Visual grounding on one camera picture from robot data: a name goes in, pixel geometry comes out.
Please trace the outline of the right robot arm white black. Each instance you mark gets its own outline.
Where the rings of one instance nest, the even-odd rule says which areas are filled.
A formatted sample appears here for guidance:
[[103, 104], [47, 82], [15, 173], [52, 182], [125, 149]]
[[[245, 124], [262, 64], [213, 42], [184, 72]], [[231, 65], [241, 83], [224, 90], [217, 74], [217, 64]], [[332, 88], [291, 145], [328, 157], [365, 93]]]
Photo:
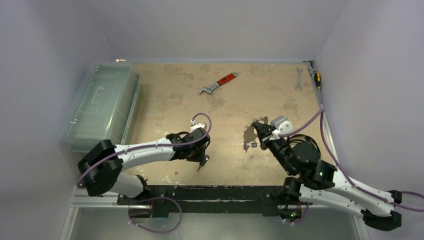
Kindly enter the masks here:
[[318, 144], [310, 136], [280, 137], [293, 128], [288, 120], [254, 121], [252, 127], [260, 148], [270, 151], [288, 175], [276, 194], [285, 205], [311, 203], [344, 210], [380, 231], [402, 225], [402, 215], [394, 210], [394, 205], [402, 202], [400, 191], [378, 190], [348, 178], [340, 168], [321, 159]]

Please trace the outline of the large white keyring with keys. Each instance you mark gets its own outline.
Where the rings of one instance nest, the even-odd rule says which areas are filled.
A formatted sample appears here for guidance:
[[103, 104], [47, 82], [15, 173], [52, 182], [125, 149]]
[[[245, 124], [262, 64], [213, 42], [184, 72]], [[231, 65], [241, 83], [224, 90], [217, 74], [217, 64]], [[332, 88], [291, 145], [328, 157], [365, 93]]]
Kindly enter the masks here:
[[248, 123], [243, 132], [243, 150], [245, 153], [248, 152], [249, 148], [257, 148], [258, 147], [258, 134], [256, 132], [255, 127], [253, 126], [253, 122], [259, 122], [261, 124], [268, 124], [268, 117], [258, 117], [254, 118], [252, 122]]

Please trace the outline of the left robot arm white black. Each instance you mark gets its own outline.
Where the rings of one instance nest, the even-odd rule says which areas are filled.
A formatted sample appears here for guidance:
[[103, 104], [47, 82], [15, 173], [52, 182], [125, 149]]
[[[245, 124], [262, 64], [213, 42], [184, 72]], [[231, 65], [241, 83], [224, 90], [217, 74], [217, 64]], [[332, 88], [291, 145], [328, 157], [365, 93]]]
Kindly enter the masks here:
[[202, 167], [206, 164], [206, 149], [210, 142], [211, 137], [202, 127], [131, 145], [102, 140], [78, 162], [81, 176], [77, 183], [86, 189], [90, 197], [113, 192], [142, 205], [149, 199], [146, 180], [141, 176], [128, 175], [126, 170], [174, 160], [195, 162]]

